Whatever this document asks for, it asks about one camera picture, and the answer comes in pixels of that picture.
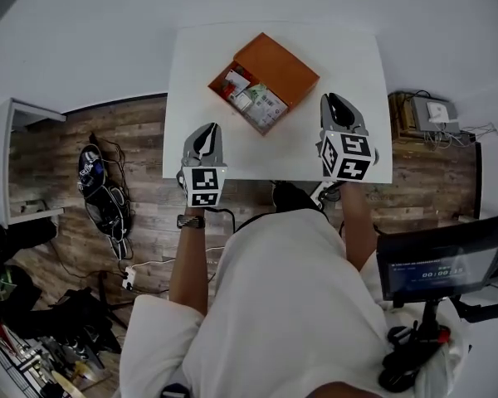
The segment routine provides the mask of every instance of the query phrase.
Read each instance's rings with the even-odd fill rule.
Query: wristwatch
[[[193,229],[204,229],[205,219],[202,216],[177,216],[177,227],[192,227]]]

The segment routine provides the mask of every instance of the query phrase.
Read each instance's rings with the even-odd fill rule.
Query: orange box
[[[227,73],[237,66],[244,69],[244,76],[250,81],[247,88],[263,84],[287,106],[287,110],[267,129],[262,129],[252,118],[223,97],[222,83]],[[290,113],[312,91],[318,80],[319,76],[313,70],[261,32],[234,55],[232,63],[208,87],[241,114],[260,134],[266,135],[276,122]]]

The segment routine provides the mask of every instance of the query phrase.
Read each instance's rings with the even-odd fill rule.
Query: item inside box
[[[234,106],[260,133],[267,133],[288,106],[238,64],[223,72],[212,88]]]

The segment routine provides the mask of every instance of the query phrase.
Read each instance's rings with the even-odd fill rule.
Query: white t-shirt
[[[392,310],[382,302],[375,256],[361,273],[344,256],[343,241],[317,211],[253,221],[225,246],[205,318],[164,299],[136,299],[120,361],[122,396],[158,398],[179,367],[199,398],[305,398],[337,381],[391,396],[378,385],[392,351],[388,329],[411,326],[422,305]],[[453,342],[400,396],[438,398],[452,387],[467,345],[450,303],[437,318]]]

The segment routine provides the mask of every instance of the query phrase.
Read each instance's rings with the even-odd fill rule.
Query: wooden floor
[[[30,133],[12,135],[10,155],[10,195],[12,202],[44,199],[49,207],[64,206],[59,217],[59,236],[54,240],[62,262],[74,274],[85,275],[106,269],[118,273],[109,242],[85,213],[77,190],[77,160],[88,143],[90,132],[98,138],[117,142],[126,155],[125,174],[135,212],[130,239],[133,261],[168,260],[175,256],[177,214],[184,197],[176,182],[162,178],[164,114],[166,98],[142,99],[110,104],[69,115],[65,123],[44,121]],[[111,151],[111,146],[102,144]],[[454,213],[472,215],[476,191],[476,152],[474,147],[429,150],[423,144],[393,145],[393,184],[366,186],[373,218],[385,232],[433,228],[449,221]],[[269,182],[227,180],[222,206],[232,210],[240,225],[250,217],[272,211]],[[341,223],[341,205],[328,205],[327,214],[336,227]],[[207,214],[207,246],[224,245],[232,232],[231,220],[224,214]],[[215,271],[221,251],[209,252],[209,273]],[[46,245],[17,254],[15,264],[23,267],[43,289],[38,308],[55,303],[67,289],[90,286],[97,294],[96,277],[78,279],[69,275]],[[137,268],[135,284],[155,292],[166,289],[171,264]],[[121,288],[122,279],[109,275],[105,281],[110,303],[133,299],[136,295]],[[210,285],[212,295],[214,282]],[[129,321],[130,309],[119,316]],[[114,328],[120,343],[125,331]],[[103,353],[112,377],[85,394],[107,397],[118,385],[119,356]]]

